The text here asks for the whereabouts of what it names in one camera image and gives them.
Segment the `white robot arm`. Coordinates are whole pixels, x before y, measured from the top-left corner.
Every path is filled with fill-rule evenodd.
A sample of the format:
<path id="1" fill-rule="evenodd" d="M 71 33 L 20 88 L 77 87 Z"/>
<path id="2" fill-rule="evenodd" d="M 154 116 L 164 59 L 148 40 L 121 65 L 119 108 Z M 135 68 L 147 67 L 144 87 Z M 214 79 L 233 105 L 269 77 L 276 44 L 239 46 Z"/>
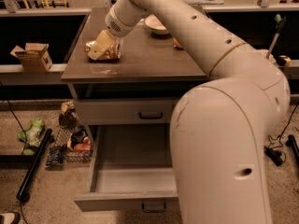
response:
<path id="1" fill-rule="evenodd" d="M 287 78 L 260 51 L 181 0 L 117 0 L 92 59 L 148 14 L 209 78 L 180 98 L 170 122 L 183 223 L 272 224 L 263 144 L 289 108 Z"/>

